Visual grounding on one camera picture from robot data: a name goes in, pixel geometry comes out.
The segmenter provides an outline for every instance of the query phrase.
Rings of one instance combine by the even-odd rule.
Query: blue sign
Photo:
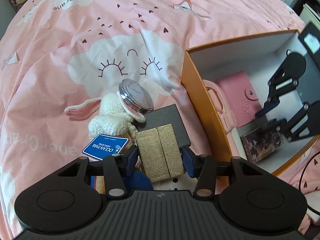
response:
[[[95,159],[102,160],[112,154],[119,154],[129,142],[129,138],[98,134],[82,151]]]

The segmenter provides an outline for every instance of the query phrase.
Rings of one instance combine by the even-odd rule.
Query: pink notebook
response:
[[[236,116],[237,128],[255,119],[256,112],[262,107],[246,72],[241,71],[222,78],[216,84],[224,92]]]

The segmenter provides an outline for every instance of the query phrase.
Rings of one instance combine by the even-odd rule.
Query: open cardboard box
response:
[[[220,161],[230,161],[232,152],[217,111],[203,79],[217,81],[239,71],[245,71],[263,106],[268,96],[267,82],[286,57],[286,51],[307,53],[298,40],[296,30],[250,35],[188,49],[185,52],[181,82],[187,89],[193,106],[207,135],[212,155]],[[302,107],[297,91],[280,97],[280,104],[266,114],[268,120],[291,119]],[[318,136],[287,142],[256,165],[278,176],[307,151]]]

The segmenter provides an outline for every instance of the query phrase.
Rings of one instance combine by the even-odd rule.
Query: pink wallet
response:
[[[230,109],[230,106],[221,88],[217,84],[208,80],[203,80],[203,83],[207,88],[214,107],[218,112],[223,128],[227,134],[232,155],[239,156],[238,148],[231,134],[231,130],[237,125],[236,117],[233,111]]]
[[[235,73],[218,80],[216,83],[224,92],[236,117],[237,128],[255,119],[255,114],[262,107],[246,72]]]

